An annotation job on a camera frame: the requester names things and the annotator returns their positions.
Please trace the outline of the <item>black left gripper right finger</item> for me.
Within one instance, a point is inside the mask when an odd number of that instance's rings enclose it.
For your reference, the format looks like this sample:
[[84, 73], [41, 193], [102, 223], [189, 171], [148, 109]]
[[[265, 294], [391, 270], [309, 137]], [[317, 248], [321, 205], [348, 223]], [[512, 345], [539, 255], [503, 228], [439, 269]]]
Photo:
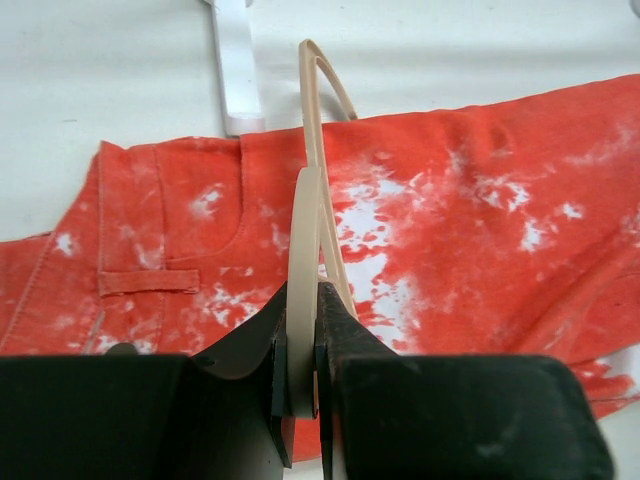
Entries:
[[399, 355], [318, 288], [328, 479], [611, 479], [584, 390], [540, 355]]

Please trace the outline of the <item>wooden clothes hanger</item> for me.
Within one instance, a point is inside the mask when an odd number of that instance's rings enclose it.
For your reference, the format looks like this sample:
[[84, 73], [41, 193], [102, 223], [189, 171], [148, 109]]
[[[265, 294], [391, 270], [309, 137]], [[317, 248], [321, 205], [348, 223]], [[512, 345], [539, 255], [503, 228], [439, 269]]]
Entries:
[[314, 380], [315, 322], [319, 293], [319, 262], [337, 287], [351, 314], [355, 304], [339, 246], [331, 199], [321, 118], [318, 74], [323, 73], [348, 120], [357, 118], [344, 86], [328, 59], [310, 39], [298, 49], [300, 101], [307, 165], [295, 187], [286, 289], [286, 339], [289, 401], [301, 418], [316, 414]]

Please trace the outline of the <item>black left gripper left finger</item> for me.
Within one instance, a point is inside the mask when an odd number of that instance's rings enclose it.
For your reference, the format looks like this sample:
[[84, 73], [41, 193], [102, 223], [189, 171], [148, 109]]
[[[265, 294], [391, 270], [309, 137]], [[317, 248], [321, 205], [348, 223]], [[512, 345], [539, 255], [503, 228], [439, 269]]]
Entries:
[[5, 479], [279, 479], [292, 464], [279, 290], [201, 351], [1, 361]]

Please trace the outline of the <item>orange white tie-dye trousers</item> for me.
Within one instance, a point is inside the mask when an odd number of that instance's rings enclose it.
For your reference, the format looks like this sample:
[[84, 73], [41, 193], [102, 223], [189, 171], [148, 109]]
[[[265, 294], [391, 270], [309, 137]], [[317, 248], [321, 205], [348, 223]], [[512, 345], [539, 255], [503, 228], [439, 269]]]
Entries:
[[[360, 321], [404, 354], [538, 353], [594, 412], [639, 397], [639, 79], [330, 123]], [[103, 143], [46, 233], [1, 246], [3, 355], [194, 354], [287, 275], [300, 129]]]

